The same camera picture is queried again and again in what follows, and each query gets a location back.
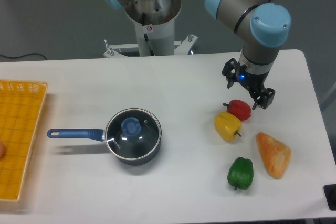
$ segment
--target bread loaf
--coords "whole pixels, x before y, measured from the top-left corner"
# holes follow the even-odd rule
[[[257,134],[257,143],[269,175],[274,178],[281,178],[290,161],[290,148],[263,132]]]

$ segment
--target pot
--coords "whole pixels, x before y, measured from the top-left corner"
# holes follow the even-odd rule
[[[105,142],[121,162],[142,165],[153,159],[161,146],[161,126],[151,112],[131,108],[112,117],[105,130],[51,129],[49,138],[89,138]]]

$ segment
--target white table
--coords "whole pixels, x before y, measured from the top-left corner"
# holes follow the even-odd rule
[[[253,104],[238,84],[226,89],[222,68],[239,53],[18,62],[0,64],[0,78],[48,81],[22,200],[0,204],[1,223],[201,223],[336,216],[323,186],[336,166],[304,55],[281,51],[266,80],[273,104],[257,108],[242,137],[226,143],[213,126],[223,102]],[[149,163],[121,163],[105,144],[48,139],[50,128],[105,128],[131,107],[154,113],[162,146]],[[292,149],[282,179],[270,177],[257,149],[263,131]],[[239,156],[255,178],[234,191],[227,173]]]

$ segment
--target yellow basket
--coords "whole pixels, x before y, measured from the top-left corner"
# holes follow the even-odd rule
[[[18,201],[47,82],[0,80],[0,200]]]

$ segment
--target gray floor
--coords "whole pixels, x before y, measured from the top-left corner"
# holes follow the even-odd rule
[[[276,0],[292,15],[292,28],[283,49],[306,55],[314,88],[321,102],[336,82],[335,0]],[[204,0],[182,0],[175,39],[193,33],[196,52],[237,52],[243,42],[204,9]],[[0,0],[0,54],[44,54],[49,60],[101,58],[103,40],[109,44],[135,43],[132,23],[124,11],[112,11],[103,0]],[[40,60],[39,56],[21,60]],[[1,61],[10,61],[0,57]],[[336,157],[336,102],[323,118]]]

